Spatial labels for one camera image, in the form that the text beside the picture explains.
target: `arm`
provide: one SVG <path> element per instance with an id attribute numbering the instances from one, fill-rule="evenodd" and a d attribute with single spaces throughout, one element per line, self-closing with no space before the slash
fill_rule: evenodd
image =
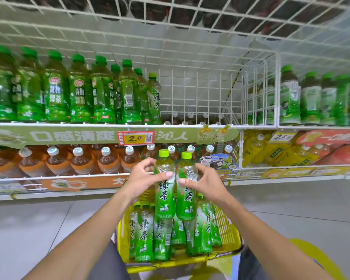
<path id="1" fill-rule="evenodd" d="M 154 159 L 148 158 L 132 170 L 130 179 L 91 218 L 68 235 L 23 279 L 87 279 L 109 243 L 125 211 L 152 184 L 173 175 L 164 172 L 149 175 Z"/>
<path id="2" fill-rule="evenodd" d="M 247 211 L 227 191 L 214 169 L 200 164 L 197 167 L 203 173 L 200 181 L 180 179 L 180 183 L 201 192 L 226 213 L 271 279 L 332 279 L 313 259 Z"/>

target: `person's right hand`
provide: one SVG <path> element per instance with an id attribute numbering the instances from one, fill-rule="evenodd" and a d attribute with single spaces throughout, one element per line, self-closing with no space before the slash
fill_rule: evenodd
<path id="1" fill-rule="evenodd" d="M 219 174 L 213 168 L 201 164 L 196 165 L 198 171 L 203 173 L 203 177 L 197 182 L 183 178 L 179 179 L 179 182 L 187 188 L 199 191 L 211 202 L 220 204 L 230 193 L 225 188 Z"/>

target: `barcode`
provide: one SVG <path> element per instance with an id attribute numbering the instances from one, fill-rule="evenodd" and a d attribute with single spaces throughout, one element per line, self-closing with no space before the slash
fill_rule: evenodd
<path id="1" fill-rule="evenodd" d="M 151 143 L 152 142 L 152 134 L 147 134 L 145 136 L 145 143 Z"/>
<path id="2" fill-rule="evenodd" d="M 187 242 L 190 242 L 191 241 L 191 235 L 189 233 L 189 230 L 187 230 L 186 233 L 187 233 Z"/>
<path id="3" fill-rule="evenodd" d="M 166 234 L 166 243 L 165 243 L 165 245 L 169 246 L 170 245 L 170 240 L 171 240 L 171 234 Z"/>
<path id="4" fill-rule="evenodd" d="M 126 100 L 126 107 L 133 107 L 134 106 L 134 101 L 132 100 L 132 94 L 126 94 L 125 100 Z"/>
<path id="5" fill-rule="evenodd" d="M 184 231 L 183 221 L 179 221 L 179 231 Z"/>

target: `forearm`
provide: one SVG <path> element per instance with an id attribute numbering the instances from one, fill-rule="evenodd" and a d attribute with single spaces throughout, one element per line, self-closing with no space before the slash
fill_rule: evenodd
<path id="1" fill-rule="evenodd" d="M 272 280 L 332 279 L 313 259 L 247 211 L 232 195 L 220 205 Z"/>
<path id="2" fill-rule="evenodd" d="M 118 191 L 44 257 L 24 279 L 86 279 L 128 207 L 129 199 L 124 192 Z"/>

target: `hand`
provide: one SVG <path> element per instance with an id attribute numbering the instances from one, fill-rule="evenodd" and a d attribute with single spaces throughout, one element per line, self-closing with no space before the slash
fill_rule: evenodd
<path id="1" fill-rule="evenodd" d="M 173 172 L 162 172 L 156 175 L 148 174 L 147 172 L 153 172 L 155 162 L 155 159 L 147 158 L 136 164 L 126 183 L 119 189 L 118 193 L 125 193 L 125 196 L 130 199 L 130 205 L 134 204 L 137 198 L 151 185 L 168 180 L 174 175 Z"/>
<path id="2" fill-rule="evenodd" d="M 196 164 L 198 171 L 203 174 L 203 177 L 195 182 L 189 179 L 179 179 L 179 182 L 187 187 L 193 188 L 202 193 L 211 202 L 220 205 L 220 203 L 229 196 L 230 193 L 225 188 L 219 174 L 213 168 L 206 167 L 201 164 Z"/>

